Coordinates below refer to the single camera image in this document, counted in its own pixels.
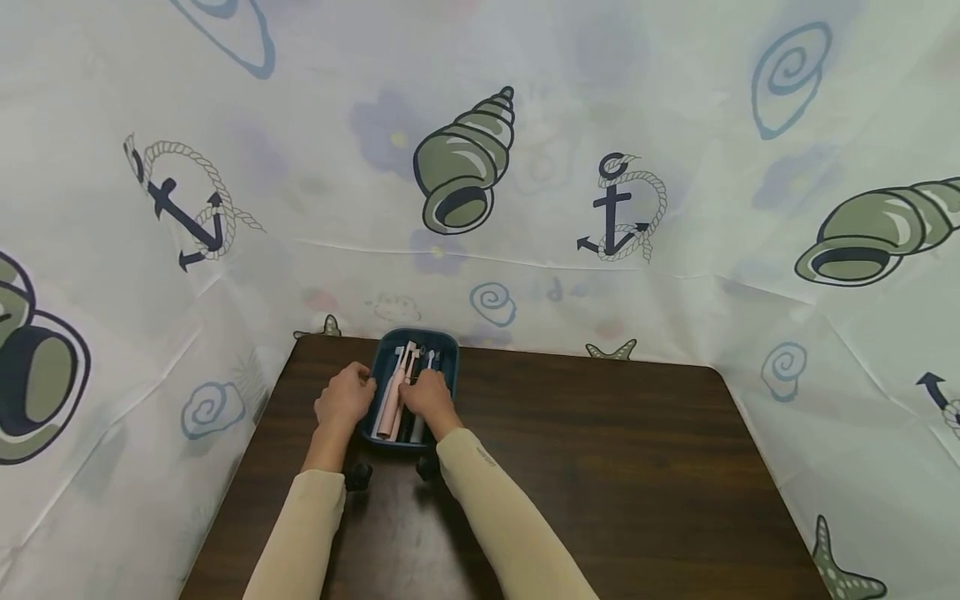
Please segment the navy anchor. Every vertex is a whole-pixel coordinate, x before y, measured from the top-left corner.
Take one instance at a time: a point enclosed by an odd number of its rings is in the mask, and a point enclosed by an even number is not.
[[[602,177],[607,181],[615,180],[616,178],[623,175],[623,173],[627,170],[626,162],[620,163],[620,166],[618,166],[616,170],[613,172],[610,172],[604,169],[604,165],[607,163],[607,161],[612,160],[614,158],[623,158],[623,154],[619,152],[613,152],[600,159],[600,167],[598,169],[600,171],[600,177]],[[617,252],[620,252],[620,249],[623,248],[630,240],[634,238],[634,234],[631,232],[631,233],[627,233],[622,238],[620,238],[620,241],[617,242],[616,244],[614,244],[613,242],[613,238],[616,235],[616,229],[615,229],[616,228],[616,205],[617,203],[630,200],[633,196],[634,195],[631,194],[630,192],[623,192],[622,194],[617,194],[616,185],[611,185],[610,187],[607,188],[606,196],[593,201],[594,208],[599,208],[600,206],[604,206],[606,208],[606,217],[607,217],[606,238],[607,239],[604,244],[603,252],[607,256],[613,256]],[[636,224],[637,231],[644,231],[648,227],[650,227],[649,223]],[[580,250],[581,248],[586,248],[591,252],[596,252],[597,254],[599,254],[600,247],[589,240],[590,240],[589,236],[585,236],[577,240],[577,250]]]
[[[945,381],[946,380],[939,375],[936,375],[932,372],[925,372],[924,376],[921,377],[920,381],[917,382],[917,385],[922,385],[926,388],[926,392],[930,395],[930,399],[936,403],[940,410],[945,410],[948,405],[947,397],[944,396],[943,391],[940,389],[940,384],[944,383]]]
[[[136,162],[136,178],[142,184],[144,179],[143,160],[140,158],[140,153],[137,150],[133,148],[130,148],[130,150],[133,160]],[[221,223],[221,214],[219,212],[213,213],[213,235],[210,235],[202,225],[194,221],[190,215],[183,212],[183,209],[171,200],[170,194],[176,187],[177,182],[173,178],[164,180],[160,187],[156,187],[152,181],[147,181],[147,192],[154,199],[154,214],[156,215],[156,219],[159,221],[160,215],[166,210],[171,217],[176,219],[183,228],[190,232],[190,235],[206,246],[210,252],[220,250],[224,245],[224,230],[223,224]],[[223,204],[219,192],[213,192],[206,202],[213,207]],[[200,262],[204,260],[204,258],[205,255],[203,252],[184,254],[183,251],[180,251],[180,268],[186,272],[188,265]]]

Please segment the person's right hand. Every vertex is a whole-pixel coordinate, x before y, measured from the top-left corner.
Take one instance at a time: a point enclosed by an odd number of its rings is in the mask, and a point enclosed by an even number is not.
[[[457,417],[453,398],[450,397],[446,380],[440,372],[424,369],[414,385],[401,383],[400,401],[415,415],[423,418],[437,442],[454,429],[464,426]]]

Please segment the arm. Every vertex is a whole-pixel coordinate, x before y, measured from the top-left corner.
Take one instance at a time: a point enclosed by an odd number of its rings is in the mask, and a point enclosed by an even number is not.
[[[341,438],[342,434],[333,434]],[[347,489],[345,441],[321,428],[313,434],[303,470],[294,478],[274,531],[260,555],[243,600],[316,600],[324,588],[330,544],[340,527]],[[339,455],[340,467],[337,468]]]
[[[417,386],[428,381],[421,373]],[[438,441],[444,480],[463,506],[504,597],[597,600],[580,568],[537,507],[476,436],[463,427],[449,392],[445,401],[431,400],[428,389],[421,395],[414,391],[417,386],[401,389],[401,393],[406,393],[404,401],[414,412],[423,411],[423,419]]]
[[[330,544],[340,527],[347,489],[344,456],[376,382],[366,367],[341,371],[314,404],[318,426],[243,600],[317,600],[324,588]]]

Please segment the person's left hand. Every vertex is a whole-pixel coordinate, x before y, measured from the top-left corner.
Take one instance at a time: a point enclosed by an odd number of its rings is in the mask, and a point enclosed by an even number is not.
[[[313,403],[320,427],[346,428],[352,432],[370,408],[376,380],[370,369],[360,363],[350,363],[330,379]]]

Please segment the anchor print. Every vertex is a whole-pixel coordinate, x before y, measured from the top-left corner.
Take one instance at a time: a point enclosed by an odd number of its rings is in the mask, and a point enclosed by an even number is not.
[[[953,435],[960,438],[960,399],[947,399],[943,390],[940,389],[940,384],[946,382],[947,381],[940,375],[926,372],[924,376],[917,381],[917,385],[922,385],[926,388],[926,393],[930,396],[930,399],[933,400],[933,403],[937,405],[937,408],[940,409],[940,413],[947,427],[950,428]]]
[[[614,152],[600,160],[598,186],[601,189],[606,189],[607,193],[603,198],[594,200],[593,207],[604,208],[605,232],[599,243],[591,242],[589,236],[578,239],[577,250],[586,248],[595,252],[602,260],[611,261],[626,258],[634,253],[637,248],[643,248],[643,255],[647,262],[650,262],[650,256],[653,252],[653,247],[650,245],[650,236],[653,235],[666,212],[666,186],[660,178],[649,171],[627,173],[630,162],[635,159],[639,159],[639,156]],[[632,180],[644,180],[650,183],[657,192],[659,206],[649,223],[618,224],[616,222],[617,204],[626,202],[634,196],[631,192],[619,192],[617,185]],[[619,241],[615,241],[617,233],[624,234]]]
[[[215,260],[227,253],[236,232],[236,219],[239,218],[250,228],[264,230],[250,213],[233,206],[230,194],[224,187],[216,168],[203,155],[189,146],[178,142],[159,141],[147,147],[144,155],[141,156],[139,151],[134,148],[133,135],[130,134],[124,141],[123,148],[137,181],[143,185],[147,194],[154,201],[156,218],[159,220],[166,212],[186,229],[196,241],[197,250],[195,252],[187,253],[181,250],[178,256],[180,268],[185,272],[187,267],[192,264],[206,259]],[[154,161],[165,154],[182,155],[193,160],[204,168],[213,184],[214,191],[206,200],[206,207],[196,218],[188,215],[173,201],[172,194],[177,189],[176,180],[168,177],[159,186],[151,180]],[[212,222],[213,233],[210,233],[204,227],[204,223],[207,221]]]

